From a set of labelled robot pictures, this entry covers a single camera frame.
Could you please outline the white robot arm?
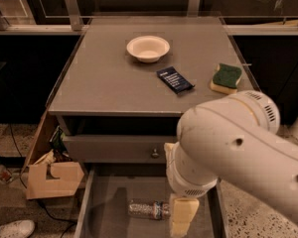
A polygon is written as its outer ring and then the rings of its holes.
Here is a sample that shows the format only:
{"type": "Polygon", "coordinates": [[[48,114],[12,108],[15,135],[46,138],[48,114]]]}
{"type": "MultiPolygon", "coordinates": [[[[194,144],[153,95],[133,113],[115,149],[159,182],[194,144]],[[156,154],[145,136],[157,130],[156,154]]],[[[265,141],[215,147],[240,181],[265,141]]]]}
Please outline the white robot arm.
{"type": "Polygon", "coordinates": [[[298,226],[298,146],[276,135],[279,124],[275,103],[254,90],[189,109],[165,146],[171,189],[195,198],[224,179],[298,226]]]}

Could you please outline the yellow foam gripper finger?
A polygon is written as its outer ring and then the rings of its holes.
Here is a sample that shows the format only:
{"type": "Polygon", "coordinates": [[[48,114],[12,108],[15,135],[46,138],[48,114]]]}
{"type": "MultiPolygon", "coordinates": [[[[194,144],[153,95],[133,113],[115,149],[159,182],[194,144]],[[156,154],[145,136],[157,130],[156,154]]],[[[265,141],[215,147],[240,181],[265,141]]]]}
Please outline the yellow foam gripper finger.
{"type": "Polygon", "coordinates": [[[174,146],[175,146],[174,143],[165,143],[164,144],[164,151],[165,151],[166,156],[169,156],[171,154],[174,146]]]}
{"type": "Polygon", "coordinates": [[[170,236],[183,238],[187,235],[200,203],[196,198],[180,197],[172,193],[169,198],[170,208],[170,236]]]}

